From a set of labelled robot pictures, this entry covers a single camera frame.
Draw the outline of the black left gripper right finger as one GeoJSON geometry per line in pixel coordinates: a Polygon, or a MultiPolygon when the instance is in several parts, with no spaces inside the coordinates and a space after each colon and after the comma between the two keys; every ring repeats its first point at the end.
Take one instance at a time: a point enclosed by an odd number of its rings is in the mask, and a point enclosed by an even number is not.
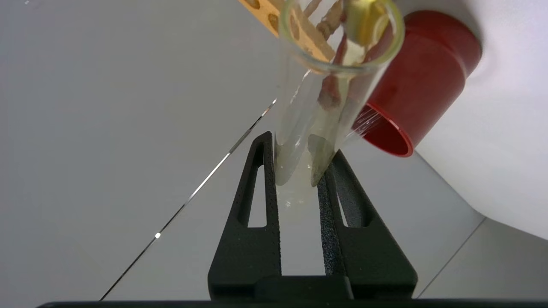
{"type": "Polygon", "coordinates": [[[340,151],[318,199],[325,274],[344,276],[356,299],[411,298],[417,273],[340,151]]]}

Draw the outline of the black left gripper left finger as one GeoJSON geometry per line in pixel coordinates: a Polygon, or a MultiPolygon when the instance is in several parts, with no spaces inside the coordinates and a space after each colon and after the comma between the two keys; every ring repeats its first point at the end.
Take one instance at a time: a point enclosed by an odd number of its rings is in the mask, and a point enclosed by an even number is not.
{"type": "Polygon", "coordinates": [[[250,146],[225,228],[208,271],[208,291],[212,300],[253,299],[257,282],[281,275],[272,138],[272,133],[267,131],[255,138],[250,146]],[[266,225],[249,227],[260,166],[264,167],[266,225]]]}

